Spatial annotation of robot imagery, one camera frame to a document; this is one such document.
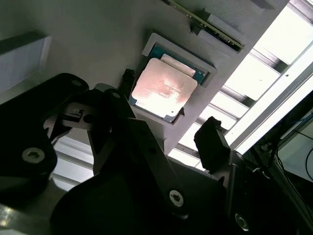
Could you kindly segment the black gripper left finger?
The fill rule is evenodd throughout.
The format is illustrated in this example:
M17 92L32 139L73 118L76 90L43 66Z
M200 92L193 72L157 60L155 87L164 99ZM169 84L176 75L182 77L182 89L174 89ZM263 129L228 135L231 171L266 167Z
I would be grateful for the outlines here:
M186 218L183 187L149 126L116 89L90 90L59 74L0 106L0 200L19 204L42 192L57 163L53 143L72 128L88 132L97 170L136 169L175 215Z

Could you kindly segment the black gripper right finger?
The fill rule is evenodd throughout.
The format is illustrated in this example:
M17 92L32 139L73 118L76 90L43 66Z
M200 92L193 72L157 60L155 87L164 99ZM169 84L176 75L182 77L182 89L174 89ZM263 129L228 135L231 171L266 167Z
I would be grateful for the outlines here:
M259 234L251 173L242 155L229 147L221 122L208 118L194 142L202 167L224 188L224 211L231 227L241 235Z

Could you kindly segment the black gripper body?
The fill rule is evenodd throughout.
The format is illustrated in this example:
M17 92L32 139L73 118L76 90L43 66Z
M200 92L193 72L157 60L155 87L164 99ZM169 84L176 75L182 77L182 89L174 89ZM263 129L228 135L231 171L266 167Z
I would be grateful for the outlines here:
M101 173L67 192L51 217L54 235L224 235L225 190L208 174L171 161L186 218L173 214L136 169Z

